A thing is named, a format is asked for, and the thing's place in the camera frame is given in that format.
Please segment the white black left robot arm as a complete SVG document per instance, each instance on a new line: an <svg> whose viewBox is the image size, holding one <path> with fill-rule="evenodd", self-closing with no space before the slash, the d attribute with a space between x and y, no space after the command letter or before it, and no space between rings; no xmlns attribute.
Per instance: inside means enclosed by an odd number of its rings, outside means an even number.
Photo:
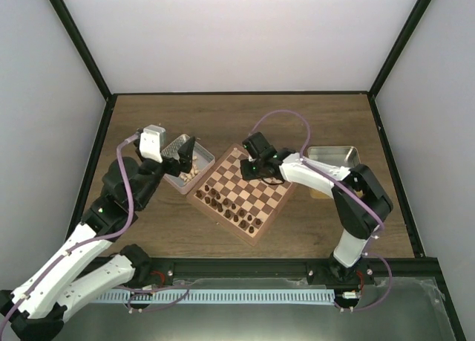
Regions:
<svg viewBox="0 0 475 341"><path fill-rule="evenodd" d="M10 326L21 340L52 340L73 315L111 288L141 285L151 277L151 260L135 244L109 262L82 271L107 250L136 220L164 175L189 172L195 139L190 137L178 157L162 157L160 139L146 131L117 147L117 158L102 178L100 196L59 250L25 283L1 292L1 327Z"/></svg>

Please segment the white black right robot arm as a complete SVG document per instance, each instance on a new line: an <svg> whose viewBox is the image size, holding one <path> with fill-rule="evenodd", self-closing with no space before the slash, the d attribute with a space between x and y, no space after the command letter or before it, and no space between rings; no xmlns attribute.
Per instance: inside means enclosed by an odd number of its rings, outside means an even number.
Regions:
<svg viewBox="0 0 475 341"><path fill-rule="evenodd" d="M393 211L393 202L373 171L364 164L353 168L333 166L292 149L277 150L260 132L249 135L242 147L248 158L240 161L245 181L276 178L296 183L333 199L343 233L329 257L332 279L348 283L355 275L363 252Z"/></svg>

